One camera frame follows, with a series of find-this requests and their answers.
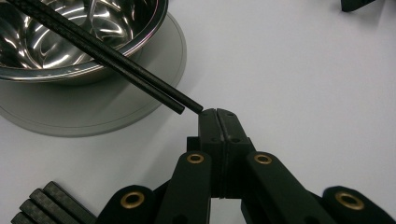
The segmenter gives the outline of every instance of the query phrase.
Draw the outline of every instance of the metal bowl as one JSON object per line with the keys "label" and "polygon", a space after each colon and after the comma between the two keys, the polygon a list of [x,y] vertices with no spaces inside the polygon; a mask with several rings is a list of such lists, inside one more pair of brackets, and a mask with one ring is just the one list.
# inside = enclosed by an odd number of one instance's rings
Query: metal bowl
{"label": "metal bowl", "polygon": [[[89,0],[42,0],[81,25]],[[98,0],[92,20],[96,36],[132,58],[161,26],[167,0]],[[0,0],[0,79],[24,82],[94,82],[111,74],[68,42]]]}

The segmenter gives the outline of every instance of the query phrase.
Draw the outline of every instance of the black object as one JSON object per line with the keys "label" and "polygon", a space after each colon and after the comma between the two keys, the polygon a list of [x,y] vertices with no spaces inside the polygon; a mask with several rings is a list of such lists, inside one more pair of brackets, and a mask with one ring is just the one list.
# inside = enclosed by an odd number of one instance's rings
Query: black object
{"label": "black object", "polygon": [[145,91],[178,114],[183,112],[183,105],[195,113],[200,113],[203,110],[203,107],[191,98],[152,75],[143,67],[130,61],[118,51],[105,45],[102,41],[90,35],[84,29],[69,21],[41,1],[8,0],[8,2],[73,43],[76,47],[92,56],[97,62],[123,75],[127,80],[136,85],[136,87]]}
{"label": "black object", "polygon": [[36,189],[20,209],[11,223],[93,224],[96,221],[96,216],[55,182]]}
{"label": "black object", "polygon": [[364,7],[374,1],[375,0],[341,0],[341,9],[345,12],[350,12]]}
{"label": "black object", "polygon": [[[322,198],[307,191],[277,157],[255,150],[230,111],[203,111],[198,135],[188,138],[170,181],[155,190],[119,190],[94,223],[207,224],[211,198],[241,199],[247,224],[396,223],[354,189],[329,188]],[[62,212],[47,211],[46,201],[27,201],[33,209],[23,205],[13,223],[30,223],[37,214],[59,220]]]}

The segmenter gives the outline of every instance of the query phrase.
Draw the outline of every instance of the chopsticks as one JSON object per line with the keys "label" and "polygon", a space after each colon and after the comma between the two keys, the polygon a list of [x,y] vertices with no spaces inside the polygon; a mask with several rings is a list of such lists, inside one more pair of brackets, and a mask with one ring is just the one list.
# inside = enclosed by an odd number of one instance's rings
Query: chopsticks
{"label": "chopsticks", "polygon": [[107,46],[41,1],[8,0],[8,2],[70,41],[76,47],[93,57],[97,62],[124,76],[136,85],[136,87],[145,91],[178,114],[184,111],[185,106],[197,114],[203,110],[203,107],[191,98],[152,75],[137,63],[130,61],[121,53]]}

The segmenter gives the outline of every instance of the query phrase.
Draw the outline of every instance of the brass insert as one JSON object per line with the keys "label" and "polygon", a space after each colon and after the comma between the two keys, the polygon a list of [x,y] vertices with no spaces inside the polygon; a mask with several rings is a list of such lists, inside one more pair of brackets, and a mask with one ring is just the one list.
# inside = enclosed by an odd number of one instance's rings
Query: brass insert
{"label": "brass insert", "polygon": [[344,191],[335,193],[335,199],[343,206],[353,210],[361,210],[364,208],[364,203],[359,198]]}
{"label": "brass insert", "polygon": [[268,165],[272,162],[271,157],[262,154],[254,156],[254,160],[265,165]]}
{"label": "brass insert", "polygon": [[145,201],[145,195],[140,191],[132,191],[121,198],[121,205],[126,209],[132,209],[140,206]]}
{"label": "brass insert", "polygon": [[200,154],[191,154],[187,157],[187,161],[193,164],[198,164],[204,161],[204,156]]}

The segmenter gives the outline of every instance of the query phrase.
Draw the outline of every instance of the white table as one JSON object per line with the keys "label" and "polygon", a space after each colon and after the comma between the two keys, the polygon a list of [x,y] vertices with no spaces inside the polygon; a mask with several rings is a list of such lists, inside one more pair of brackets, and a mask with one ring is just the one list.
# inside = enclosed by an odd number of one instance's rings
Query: white table
{"label": "white table", "polygon": [[[233,111],[307,189],[357,189],[396,218],[395,1],[346,14],[339,0],[171,0],[169,12],[188,47],[179,90]],[[98,215],[118,189],[169,179],[196,135],[195,114],[164,106],[81,138],[0,118],[0,222],[51,180]],[[211,223],[244,223],[239,201],[213,200]]]}

